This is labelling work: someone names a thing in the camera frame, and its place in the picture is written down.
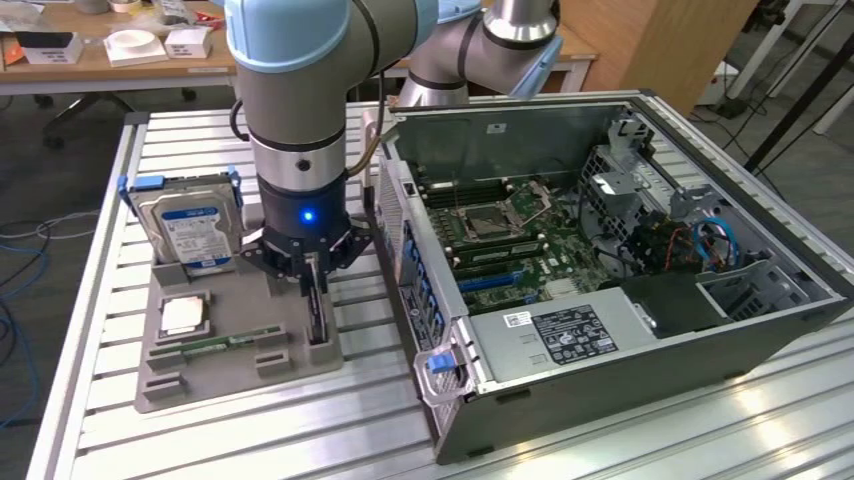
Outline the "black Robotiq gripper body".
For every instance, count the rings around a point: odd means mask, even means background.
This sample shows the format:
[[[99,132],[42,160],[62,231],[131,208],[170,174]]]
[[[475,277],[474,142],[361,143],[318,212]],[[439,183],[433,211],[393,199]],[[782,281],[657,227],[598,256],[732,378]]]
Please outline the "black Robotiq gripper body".
[[[295,242],[301,247],[317,247],[325,238],[326,244],[331,245],[350,230],[346,181],[342,174],[321,189],[291,191],[259,179],[263,238],[282,253],[294,252]]]

